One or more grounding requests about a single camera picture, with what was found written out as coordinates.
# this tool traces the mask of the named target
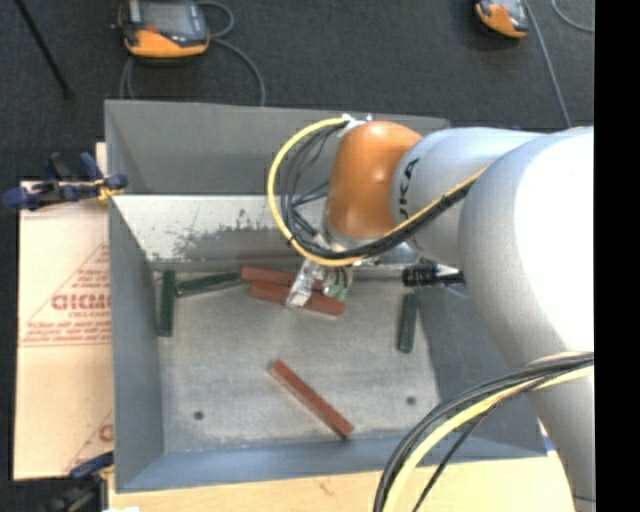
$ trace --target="wire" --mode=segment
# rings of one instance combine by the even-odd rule
[[[393,247],[410,238],[426,222],[434,220],[446,209],[453,206],[455,203],[465,197],[471,185],[483,172],[484,169],[471,176],[464,182],[460,183],[456,187],[452,188],[439,199],[434,200],[432,203],[408,218],[406,221],[388,231],[381,238],[378,238],[373,242],[361,245],[355,249],[339,252],[329,252],[321,248],[319,251],[320,255],[329,259],[338,260],[350,257],[358,257],[359,259],[364,259],[378,256],[392,249]]]
[[[462,443],[465,442],[467,437],[471,435],[471,433],[476,429],[476,427],[480,425],[486,418],[488,418],[489,415],[490,415],[490,411],[487,411],[469,422],[469,426],[462,432],[462,434],[458,436],[458,439],[456,439],[456,442],[451,446],[451,448],[449,448],[449,451],[442,458],[442,461],[440,462],[440,464],[438,464],[438,467],[434,471],[433,475],[431,475],[431,478],[427,482],[427,485],[422,490],[422,494],[420,494],[418,501],[414,505],[412,512],[418,512],[418,510],[424,503],[424,500],[427,499],[427,496],[431,492],[431,489],[433,489],[438,479],[442,476],[442,473],[444,473],[444,470],[447,467],[447,464],[449,463],[449,461],[451,460],[451,457],[453,457],[456,451],[458,451],[458,448],[462,446]]]
[[[295,153],[284,169],[284,176],[281,180],[280,188],[280,211],[283,212],[284,221],[294,233],[295,238],[300,240],[303,245],[316,247],[317,242],[313,241],[313,238],[317,235],[317,231],[315,229],[306,229],[304,228],[305,224],[298,222],[300,219],[303,219],[304,216],[297,209],[299,206],[298,201],[293,198],[297,195],[298,184],[300,183],[302,175],[317,162],[327,139],[339,129],[340,125],[327,127],[307,138],[300,150]],[[319,187],[323,188],[325,183],[326,182],[321,183]],[[310,191],[305,192],[303,201],[308,202],[306,198],[317,188],[318,187],[313,187]],[[301,237],[300,233],[296,230],[296,225],[303,227],[305,233],[311,235],[312,240],[306,240],[305,237]]]
[[[569,113],[567,112],[567,107],[564,103],[564,99],[562,98],[562,92],[560,91],[560,86],[558,85],[558,80],[556,79],[556,73],[553,70],[553,64],[551,63],[551,57],[549,57],[549,52],[547,51],[547,46],[544,42],[544,38],[538,28],[538,22],[536,21],[535,16],[533,15],[533,11],[529,6],[529,2],[527,0],[522,0],[523,5],[526,7],[527,12],[529,13],[529,19],[531,20],[531,26],[533,27],[533,31],[536,34],[538,39],[538,43],[540,44],[540,48],[542,49],[542,56],[544,57],[544,63],[547,66],[547,70],[549,71],[549,76],[551,77],[551,84],[553,85],[553,91],[558,100],[558,104],[560,106],[560,110],[562,111],[562,117],[564,117],[564,122],[567,125],[567,128],[571,128],[571,119],[569,117]]]
[[[260,88],[260,100],[258,105],[261,107],[264,107],[267,102],[267,90],[264,85],[264,78],[262,78],[262,74],[260,73],[260,70],[255,65],[255,63],[249,58],[249,56],[246,53],[244,53],[237,46],[232,45],[230,42],[225,41],[224,39],[219,39],[219,38],[214,39],[214,41],[216,44],[219,44],[220,46],[226,48],[232,53],[235,53],[236,55],[238,55],[249,66],[254,76],[256,77],[256,80],[258,81],[258,87]]]
[[[127,62],[125,63],[124,67],[122,68],[122,74],[120,75],[120,87],[119,87],[120,99],[125,99],[126,97],[129,97],[130,99],[136,99],[136,95],[134,94],[134,91],[133,91],[133,84],[132,84],[133,79],[131,78],[135,64],[136,64],[135,57],[130,56],[127,59]]]
[[[211,40],[216,44],[219,44],[223,48],[226,48],[231,53],[235,53],[238,57],[240,57],[240,59],[242,59],[249,66],[249,68],[251,69],[251,72],[254,74],[254,76],[256,77],[256,80],[258,81],[258,87],[260,89],[259,105],[261,107],[264,107],[267,101],[267,91],[264,85],[264,79],[262,78],[262,73],[260,73],[258,66],[256,66],[253,60],[240,48],[222,39],[224,36],[229,34],[229,32],[231,32],[235,27],[236,21],[235,21],[233,12],[226,5],[221,4],[219,2],[214,2],[212,0],[202,0],[201,2],[198,2],[198,5],[201,7],[216,7],[224,11],[224,13],[227,15],[227,18],[229,19],[229,21],[227,22],[227,26],[222,30],[211,34],[210,36]]]
[[[36,25],[35,21],[33,20],[33,16],[31,16],[29,9],[27,8],[23,0],[14,0],[14,3],[16,4],[16,7],[20,11],[20,14],[22,15],[22,19],[27,24],[27,27],[29,28],[31,35],[35,39],[36,44],[38,45],[38,48],[40,49],[40,51],[42,52],[42,55],[47,61],[47,64],[49,65],[49,69],[51,70],[51,72],[53,73],[53,76],[58,82],[60,89],[62,89],[63,98],[70,99],[71,97],[73,97],[73,89],[69,86],[68,82],[64,78],[62,71],[60,71],[60,67],[58,66],[58,63],[56,62],[53,55],[51,54],[51,51],[49,50],[47,43],[42,37],[40,30],[38,29],[38,25]]]
[[[318,234],[318,230],[316,230],[311,224],[309,224],[309,222],[307,222],[307,220],[302,216],[300,212],[298,212],[298,210],[293,210],[292,213],[295,222],[309,235],[314,237]]]
[[[387,465],[383,471],[378,490],[376,493],[376,499],[374,504],[374,510],[382,510],[382,505],[387,495],[387,490],[393,483],[395,475],[398,473],[403,461],[408,456],[412,446],[421,437],[424,431],[435,421],[446,416],[450,412],[459,410],[463,405],[471,400],[479,399],[488,394],[495,393],[500,389],[504,389],[507,386],[523,382],[524,380],[535,378],[541,375],[548,374],[555,370],[563,370],[572,368],[573,365],[589,362],[593,359],[593,354],[577,354],[577,355],[562,355],[554,356],[553,360],[540,363],[532,363],[522,369],[515,370],[500,378],[485,382],[475,388],[472,388],[457,398],[453,398],[447,402],[444,402],[434,408],[427,416],[425,416],[400,442],[395,451],[389,458]]]
[[[304,194],[301,194],[298,196],[298,198],[293,201],[293,205],[294,206],[300,206],[306,203],[310,203],[311,201],[316,201],[317,199],[321,199],[322,197],[326,197],[327,193],[324,192],[322,194],[316,194],[315,196],[313,195],[315,192],[318,192],[318,190],[326,187],[329,185],[329,181],[323,181],[322,183],[316,185],[315,187],[313,187],[311,190],[308,190],[307,192],[305,192]]]
[[[210,35],[212,39],[217,39],[217,38],[226,36],[235,27],[236,19],[235,19],[235,16],[233,15],[233,11],[229,9],[226,5],[221,4],[220,2],[214,2],[213,0],[202,0],[200,2],[197,2],[197,4],[200,7],[216,7],[217,9],[224,11],[224,13],[227,16],[227,19],[228,19],[227,26],[224,27],[222,30],[219,30],[218,32],[212,33]]]
[[[411,471],[415,469],[426,453],[449,432],[469,420],[493,410],[497,404],[507,398],[590,374],[593,372],[593,364],[593,352],[555,356],[549,361],[528,365],[504,377],[481,384],[433,409],[405,436],[391,456],[378,485],[374,511],[388,512],[393,510]],[[436,421],[451,412],[457,412],[457,414],[435,428],[409,454],[423,433]]]
[[[288,184],[288,176],[290,174],[293,173],[297,180],[304,170],[304,167],[302,167],[303,164],[298,163],[298,157],[300,156],[300,154],[306,154],[310,152],[311,147],[318,144],[318,141],[321,140],[322,142],[320,143],[320,147],[316,155],[312,159],[312,162],[315,161],[322,149],[322,146],[324,145],[324,142],[326,141],[327,136],[330,135],[330,133],[331,132],[328,129],[323,128],[303,144],[303,147],[298,151],[298,153],[294,155],[291,162],[284,169],[286,178],[283,181],[285,182],[285,185]],[[362,259],[377,256],[406,240],[424,222],[426,222],[427,220],[432,220],[436,215],[444,211],[444,209],[448,208],[449,206],[451,206],[451,204],[464,197],[464,195],[466,194],[466,189],[462,192],[463,193],[460,193],[460,191],[455,191],[455,197],[449,196],[441,198],[439,201],[437,201],[437,204],[434,204],[432,205],[432,208],[429,208],[429,212],[419,212],[414,218],[411,218],[408,220],[408,222],[398,226],[397,230],[390,231],[385,236],[371,243],[362,245],[355,249],[339,252],[330,251],[324,247],[318,247],[316,243],[305,241],[303,238],[298,236],[299,234],[295,230],[295,225],[291,222],[291,212],[289,210],[292,208],[292,206],[287,207],[287,198],[292,197],[295,194],[295,186],[292,188],[284,186],[281,189],[281,211],[283,212],[284,222],[289,230],[293,233],[293,237],[298,240],[300,244],[309,252],[317,256],[329,259],[342,259],[351,256],[357,256]]]
[[[325,260],[323,258],[319,258],[319,257],[309,253],[308,251],[306,251],[300,245],[300,243],[293,238],[293,233],[291,233],[291,231],[289,230],[289,228],[285,224],[285,222],[284,222],[284,220],[282,218],[282,215],[280,214],[280,211],[278,210],[278,205],[276,203],[276,197],[275,197],[276,176],[278,175],[278,170],[280,168],[280,165],[282,164],[282,161],[287,156],[287,154],[289,153],[291,148],[293,148],[298,142],[300,142],[302,139],[304,139],[307,135],[312,134],[313,132],[316,132],[316,131],[318,131],[318,130],[320,130],[322,128],[328,127],[328,126],[338,126],[338,125],[342,126],[342,125],[346,124],[346,122],[347,121],[342,117],[330,118],[330,119],[325,119],[323,121],[319,121],[317,123],[313,123],[313,124],[303,128],[302,130],[300,130],[293,137],[291,137],[287,142],[285,142],[285,144],[282,146],[280,151],[278,151],[278,153],[276,154],[276,156],[275,156],[275,158],[273,160],[273,163],[271,164],[271,168],[269,169],[269,175],[267,177],[267,201],[269,203],[269,208],[271,210],[271,215],[273,216],[273,219],[274,219],[276,225],[278,226],[278,229],[285,236],[285,238],[290,241],[291,245],[300,254],[302,254],[303,256],[307,257],[311,261],[315,261],[316,263],[319,263],[321,265],[325,265]],[[326,266],[340,266],[342,264],[345,264],[345,263],[336,263],[336,262],[333,262],[331,260],[327,260],[327,261],[328,261],[328,264],[326,264]],[[350,261],[350,263],[355,263],[356,261],[358,261],[358,258],[353,258]]]
[[[558,15],[558,17],[564,21],[567,25],[577,29],[582,30],[583,32],[594,33],[596,31],[595,27],[587,27],[586,25],[581,25],[580,23],[576,23],[571,18],[569,18],[565,13],[563,13],[558,7],[557,0],[550,0],[551,7]]]

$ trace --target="wooden block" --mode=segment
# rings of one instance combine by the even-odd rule
[[[265,281],[253,281],[249,294],[257,299],[265,299],[284,304],[289,295],[289,287],[281,284],[269,283]],[[329,315],[341,315],[344,312],[344,303],[336,299],[312,293],[309,301],[304,305],[305,309],[327,313]]]
[[[306,382],[298,377],[285,363],[279,359],[274,361],[269,368],[269,374],[287,388],[287,390],[306,405],[342,439],[347,439],[351,432],[353,432],[353,425],[331,407]]]
[[[296,280],[296,275],[293,272],[284,272],[282,270],[245,266],[240,269],[240,278],[246,281],[263,281],[266,283],[281,284],[291,288],[293,282]],[[313,283],[313,289],[321,291],[322,281],[316,280]]]

